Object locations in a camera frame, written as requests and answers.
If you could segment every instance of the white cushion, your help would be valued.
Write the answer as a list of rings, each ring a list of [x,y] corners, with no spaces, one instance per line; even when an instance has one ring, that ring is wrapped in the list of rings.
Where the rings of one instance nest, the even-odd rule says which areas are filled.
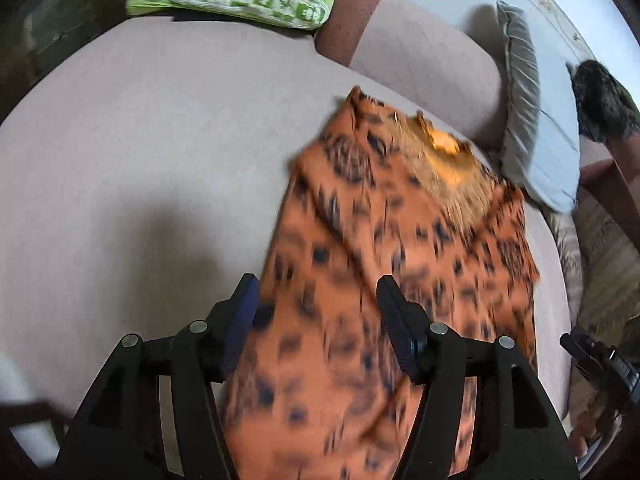
[[[243,23],[136,18],[67,59],[0,126],[0,351],[76,409],[121,336],[171,335],[260,275],[287,163],[355,84],[417,110],[310,36]],[[540,319],[568,326],[566,297],[532,208],[527,236],[540,374],[563,410],[560,322]]]

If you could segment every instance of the light blue cushion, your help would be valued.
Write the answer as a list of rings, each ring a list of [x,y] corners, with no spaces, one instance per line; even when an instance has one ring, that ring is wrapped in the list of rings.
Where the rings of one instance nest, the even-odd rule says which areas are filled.
[[[498,0],[497,10],[509,79],[502,173],[537,202],[569,213],[580,177],[571,75],[558,52],[531,33],[522,9]]]

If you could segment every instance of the orange garment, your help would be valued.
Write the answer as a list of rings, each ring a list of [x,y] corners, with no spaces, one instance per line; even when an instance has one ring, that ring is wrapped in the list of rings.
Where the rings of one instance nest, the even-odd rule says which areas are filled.
[[[431,319],[486,341],[508,334],[535,364],[522,193],[473,157],[477,171],[435,171],[470,148],[420,122],[426,152],[408,131],[416,119],[356,87],[297,160],[261,280],[274,314],[258,316],[228,390],[242,480],[393,475],[422,387],[380,322],[385,274]],[[468,378],[452,473],[466,468],[475,405]]]

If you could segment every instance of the folded orange clothing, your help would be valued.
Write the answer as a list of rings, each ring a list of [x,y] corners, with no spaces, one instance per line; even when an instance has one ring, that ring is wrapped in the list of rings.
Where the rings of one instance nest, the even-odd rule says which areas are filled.
[[[523,195],[468,143],[354,88],[298,158],[261,279],[264,304],[228,388],[242,480],[390,478],[421,386],[400,371],[376,306],[391,274],[459,334],[507,334],[535,365]],[[466,469],[468,378],[451,473]]]

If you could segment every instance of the metal pivot bolt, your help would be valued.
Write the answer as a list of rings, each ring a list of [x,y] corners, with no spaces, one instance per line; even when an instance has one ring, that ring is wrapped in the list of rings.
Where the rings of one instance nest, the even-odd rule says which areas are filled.
[[[120,340],[120,343],[124,348],[131,348],[138,344],[138,336],[135,334],[127,334]]]
[[[498,339],[498,343],[500,343],[501,347],[508,349],[516,346],[516,343],[514,343],[513,339],[511,339],[508,335],[501,335],[500,339]]]
[[[435,321],[433,323],[431,323],[429,329],[434,333],[434,334],[440,334],[440,335],[444,335],[447,333],[448,327],[447,325],[445,325],[444,323],[441,323],[439,321]]]
[[[189,325],[189,330],[194,334],[199,334],[200,332],[204,332],[206,329],[207,329],[207,322],[201,319],[198,319]]]

